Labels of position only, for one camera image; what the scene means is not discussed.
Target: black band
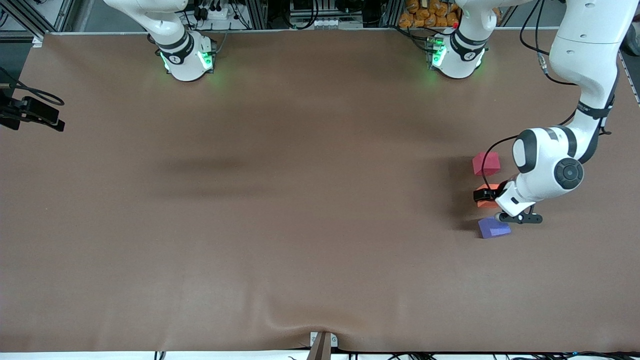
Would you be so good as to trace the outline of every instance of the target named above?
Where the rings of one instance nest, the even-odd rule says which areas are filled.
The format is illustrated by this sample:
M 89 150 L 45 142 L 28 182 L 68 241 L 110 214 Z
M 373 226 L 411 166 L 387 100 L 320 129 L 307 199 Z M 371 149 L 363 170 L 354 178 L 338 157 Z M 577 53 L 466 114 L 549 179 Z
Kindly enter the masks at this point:
M 484 40 L 471 40 L 465 37 L 464 35 L 462 35 L 462 33 L 460 32 L 460 26 L 458 26 L 458 28 L 451 34 L 452 37 L 453 35 L 457 35 L 460 38 L 460 40 L 462 40 L 462 42 L 464 42 L 465 44 L 474 45 L 474 46 L 485 45 L 486 41 L 489 40 L 489 38 L 486 38 Z
M 170 63 L 175 64 L 175 65 L 180 65 L 181 63 L 184 63 L 184 59 L 187 57 L 188 54 L 191 54 L 192 50 L 193 50 L 193 37 L 191 36 L 191 34 L 188 34 L 189 37 L 189 43 L 187 44 L 187 46 L 183 47 L 182 50 L 180 51 L 176 51 L 175 53 L 168 53 L 166 51 L 162 52 L 162 55 L 164 56 L 165 59 L 167 59 Z
M 184 34 L 182 35 L 182 37 L 180 38 L 180 40 L 174 42 L 173 44 L 168 44 L 168 45 L 164 45 L 164 44 L 160 44 L 159 42 L 156 42 L 156 45 L 158 45 L 158 47 L 162 48 L 162 50 L 173 50 L 176 47 L 184 44 L 184 42 L 187 40 L 187 37 L 189 36 L 189 32 L 184 31 Z
M 594 120 L 598 120 L 598 119 L 606 118 L 607 116 L 609 116 L 609 112 L 613 107 L 613 100 L 614 98 L 611 99 L 611 101 L 609 102 L 609 105 L 605 109 L 594 109 L 589 105 L 585 104 L 584 102 L 579 101 L 577 109 L 581 113 L 587 116 L 593 117 Z
M 468 47 L 462 46 L 454 36 L 451 37 L 451 48 L 460 55 L 462 61 L 473 61 L 484 50 L 484 47 L 469 49 Z
M 568 149 L 567 155 L 569 155 L 570 157 L 574 157 L 575 152 L 578 150 L 578 141 L 575 138 L 575 134 L 573 133 L 573 131 L 571 131 L 571 129 L 569 129 L 566 126 L 556 125 L 554 127 L 557 127 L 558 129 L 564 131 L 567 142 L 569 143 L 569 149 Z
M 522 166 L 516 164 L 516 166 L 521 173 L 526 174 L 536 167 L 538 160 L 538 139 L 533 130 L 526 129 L 518 135 L 516 141 L 518 140 L 522 141 L 524 148 L 524 164 Z

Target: wire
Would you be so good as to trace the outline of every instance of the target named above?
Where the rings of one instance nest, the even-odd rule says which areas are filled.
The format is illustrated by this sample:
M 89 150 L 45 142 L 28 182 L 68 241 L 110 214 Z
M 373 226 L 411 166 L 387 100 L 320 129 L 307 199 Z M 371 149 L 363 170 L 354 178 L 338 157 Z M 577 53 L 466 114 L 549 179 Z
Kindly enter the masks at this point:
M 20 80 L 15 79 L 13 76 L 11 76 L 11 74 L 9 74 L 9 72 L 4 67 L 0 66 L 0 70 L 4 72 L 11 80 L 15 81 L 15 84 L 9 84 L 10 88 L 27 90 L 28 92 L 41 98 L 42 100 L 48 102 L 49 104 L 53 104 L 57 106 L 63 106 L 65 104 L 65 102 L 62 99 L 60 99 L 58 96 L 55 96 L 50 92 L 29 87 L 25 85 L 23 82 L 21 82 Z
M 225 42 L 227 41 L 227 35 L 229 35 L 229 31 L 231 30 L 231 22 L 229 22 L 229 28 L 227 29 L 227 32 L 225 33 L 225 37 L 222 39 L 222 42 L 220 43 L 220 46 L 216 49 L 216 54 L 220 54 L 220 51 L 222 51 L 222 47 L 225 45 Z
M 427 38 L 428 38 L 428 37 L 419 37 L 419 36 L 416 36 L 416 35 L 412 35 L 412 34 L 410 34 L 410 33 L 409 33 L 409 29 L 408 29 L 408 28 L 407 28 L 407 31 L 405 31 L 405 30 L 402 30 L 402 28 L 400 28 L 399 26 L 396 26 L 396 25 L 385 25 L 385 28 L 395 29 L 395 30 L 397 30 L 400 34 L 402 34 L 402 35 L 404 35 L 404 36 L 406 36 L 406 37 L 408 37 L 408 38 L 414 38 L 414 39 L 416 39 L 416 40 L 423 40 L 423 41 L 426 41 L 426 40 L 427 40 Z M 444 36 L 450 36 L 451 34 L 453 34 L 453 33 L 451 33 L 451 34 L 445 34 L 445 33 L 442 33 L 442 32 L 440 32 L 440 31 L 436 30 L 436 29 L 431 29 L 431 28 L 423 28 L 423 29 L 426 29 L 426 30 L 429 30 L 429 31 L 433 31 L 433 32 L 434 32 L 434 33 L 436 33 L 436 34 L 440 34 L 440 35 L 444 35 Z
M 9 14 L 8 14 L 8 13 L 6 13 L 6 12 L 4 12 L 4 10 L 0 10 L 0 21 L 2 22 L 2 23 L 0 24 L 0 28 L 2 28 L 2 27 L 6 24 L 6 21 L 7 21 L 7 20 L 9 20 Z
M 556 79 L 552 78 L 551 76 L 549 76 L 549 73 L 548 73 L 548 72 L 546 72 L 546 73 L 545 73 L 545 76 L 547 77 L 547 79 L 549 79 L 549 80 L 551 80 L 551 81 L 555 82 L 556 84 L 560 84 L 560 85 L 578 86 L 578 84 L 574 84 L 574 83 L 567 83 L 567 82 L 565 82 L 565 81 L 556 80 Z
M 516 12 L 516 10 L 518 10 L 518 6 L 519 6 L 519 5 L 516 5 L 516 6 L 513 8 L 513 10 L 509 13 L 509 16 L 508 16 L 506 19 L 504 19 L 504 22 L 503 22 L 502 24 L 500 24 L 500 26 L 507 26 L 507 22 L 509 22 L 509 20 L 511 20 L 511 17 L 513 16 L 513 13 L 515 13 L 515 12 Z
M 520 29 L 520 42 L 526 48 L 537 52 L 537 54 L 538 54 L 538 63 L 540 64 L 540 69 L 542 69 L 542 72 L 545 74 L 545 77 L 547 79 L 553 81 L 556 84 L 560 84 L 560 85 L 577 86 L 577 84 L 574 84 L 574 83 L 568 83 L 568 82 L 565 82 L 565 81 L 556 80 L 556 79 L 552 78 L 551 75 L 549 75 L 549 73 L 548 73 L 547 62 L 545 61 L 545 59 L 544 59 L 544 57 L 542 55 L 544 54 L 544 55 L 548 56 L 549 52 L 540 49 L 540 43 L 538 41 L 538 30 L 540 28 L 540 18 L 542 16 L 542 10 L 543 10 L 543 8 L 545 6 L 545 1 L 546 0 L 537 0 L 536 4 L 531 9 L 531 12 L 529 13 L 529 16 L 527 16 L 527 19 L 525 20 L 524 24 L 522 24 L 522 28 Z M 524 28 L 529 23 L 529 20 L 533 16 L 533 13 L 538 8 L 538 5 L 540 5 L 540 10 L 538 11 L 538 18 L 536 19 L 536 31 L 535 31 L 536 46 L 533 47 L 533 46 L 529 45 L 527 42 L 524 41 L 524 38 L 522 37 L 522 33 L 524 32 Z
M 187 15 L 187 10 L 183 10 L 184 18 L 187 20 L 187 24 L 189 25 L 189 30 L 193 30 L 194 27 L 191 25 L 191 20 L 189 20 L 189 16 Z
M 425 47 L 422 47 L 422 46 L 418 43 L 418 41 L 413 37 L 413 35 L 411 34 L 411 31 L 409 30 L 409 28 L 407 28 L 407 29 L 406 29 L 406 32 L 409 34 L 409 37 L 411 38 L 411 41 L 413 42 L 413 44 L 414 44 L 415 46 L 417 46 L 417 47 L 418 47 L 418 49 L 420 49 L 420 50 L 424 51 L 425 53 L 435 53 L 435 51 L 434 51 L 434 50 L 430 50 L 430 49 L 427 49 L 427 48 L 425 48 Z
M 565 125 L 567 122 L 569 122 L 569 120 L 573 119 L 574 115 L 575 115 L 575 110 L 571 113 L 571 115 L 569 115 L 569 117 L 567 117 L 563 122 L 561 122 L 557 126 Z
M 242 12 L 240 11 L 238 4 L 236 2 L 236 0 L 231 0 L 229 2 L 229 4 L 231 5 L 231 9 L 233 9 L 234 14 L 236 14 L 238 16 L 238 20 L 240 21 L 240 23 L 247 29 L 247 30 L 251 30 L 251 27 L 249 26 L 249 24 L 247 23 L 247 21 L 244 19 L 244 16 L 242 14 Z
M 486 151 L 486 153 L 484 154 L 484 157 L 482 158 L 482 165 L 480 166 L 480 172 L 482 173 L 482 179 L 484 180 L 484 184 L 486 185 L 486 188 L 491 190 L 491 187 L 489 186 L 489 181 L 487 181 L 486 179 L 486 175 L 484 174 L 484 163 L 486 161 L 486 157 L 487 155 L 489 155 L 489 152 L 496 146 L 500 145 L 501 143 L 505 142 L 505 141 L 509 141 L 512 139 L 517 138 L 518 135 L 513 135 L 513 136 L 509 136 L 508 138 L 504 138 L 502 140 L 498 140 L 497 142 L 495 142 L 493 145 L 489 146 L 489 149 Z
M 285 13 L 286 13 L 285 4 L 289 4 L 289 0 L 283 0 L 282 1 L 282 12 L 280 14 L 281 14 L 281 17 L 282 17 L 282 20 L 284 21 L 284 23 L 287 26 L 289 26 L 289 28 L 291 28 L 291 29 L 296 29 L 296 30 L 307 29 L 307 28 L 311 27 L 311 25 L 313 25 L 316 22 L 316 20 L 318 19 L 318 15 L 320 15 L 320 4 L 318 3 L 318 0 L 314 0 L 314 4 L 316 5 L 316 14 L 314 15 L 314 8 L 313 8 L 313 6 L 311 6 L 311 18 L 309 18 L 309 22 L 307 23 L 307 25 L 304 25 L 302 28 L 299 28 L 296 25 L 291 24 L 291 22 L 289 22 L 289 20 L 287 20 L 287 17 L 285 15 Z
M 522 33 L 524 32 L 524 28 L 527 26 L 527 24 L 529 23 L 529 20 L 531 19 L 531 17 L 533 16 L 533 13 L 536 11 L 536 9 L 538 8 L 538 5 L 540 4 L 541 0 L 537 0 L 536 4 L 533 6 L 533 9 L 531 9 L 531 12 L 529 13 L 529 16 L 527 16 L 527 19 L 524 20 L 524 24 L 522 24 L 522 28 L 520 29 L 520 42 L 522 43 L 522 45 L 524 45 L 526 48 L 531 49 L 533 51 L 536 51 L 537 53 L 543 53 L 545 55 L 549 55 L 548 52 L 540 50 L 536 47 L 533 47 L 529 44 L 527 44 L 527 42 L 524 41 L 524 39 L 522 38 Z

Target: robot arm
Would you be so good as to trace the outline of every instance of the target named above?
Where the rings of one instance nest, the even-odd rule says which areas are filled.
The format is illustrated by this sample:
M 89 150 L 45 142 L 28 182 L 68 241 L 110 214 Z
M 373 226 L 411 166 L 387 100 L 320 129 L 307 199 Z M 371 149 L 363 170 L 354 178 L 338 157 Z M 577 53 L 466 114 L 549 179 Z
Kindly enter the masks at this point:
M 509 216 L 566 194 L 584 179 L 582 164 L 595 153 L 613 106 L 616 56 L 636 6 L 637 0 L 567 0 L 549 58 L 558 75 L 580 86 L 580 101 L 569 125 L 526 129 L 514 141 L 520 173 L 503 183 L 496 198 Z
M 497 18 L 493 8 L 514 6 L 531 0 L 456 0 L 462 9 L 462 18 L 457 29 L 442 38 L 445 50 L 439 61 L 432 63 L 446 76 L 454 79 L 466 78 L 480 66 L 484 45 L 495 29 Z
M 215 49 L 211 39 L 187 31 L 175 12 L 187 0 L 104 0 L 145 28 L 160 48 L 164 67 L 176 79 L 192 81 L 213 69 Z

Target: brown table surface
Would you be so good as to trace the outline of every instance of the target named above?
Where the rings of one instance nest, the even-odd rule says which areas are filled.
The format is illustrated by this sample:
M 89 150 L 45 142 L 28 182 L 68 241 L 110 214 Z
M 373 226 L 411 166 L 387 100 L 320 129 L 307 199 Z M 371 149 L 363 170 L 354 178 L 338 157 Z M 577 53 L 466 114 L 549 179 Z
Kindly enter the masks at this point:
M 67 128 L 0 130 L 0 350 L 639 350 L 624 72 L 580 188 L 483 240 L 471 158 L 579 96 L 490 45 L 454 81 L 395 31 L 232 34 L 180 83 L 144 36 L 46 37 L 22 80 Z

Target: connector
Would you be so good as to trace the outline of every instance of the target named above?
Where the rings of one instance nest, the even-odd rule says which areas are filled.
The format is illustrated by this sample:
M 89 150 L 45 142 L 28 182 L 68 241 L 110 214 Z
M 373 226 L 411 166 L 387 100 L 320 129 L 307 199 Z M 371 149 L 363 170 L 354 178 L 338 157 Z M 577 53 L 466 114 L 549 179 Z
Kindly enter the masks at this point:
M 542 69 L 542 72 L 546 74 L 549 73 L 549 70 L 547 70 L 547 62 L 545 61 L 545 57 L 542 56 L 541 53 L 538 53 L 538 63 L 540 64 L 540 68 Z
M 430 44 L 438 44 L 438 45 L 444 44 L 444 41 L 442 40 L 442 38 L 428 38 L 427 42 Z

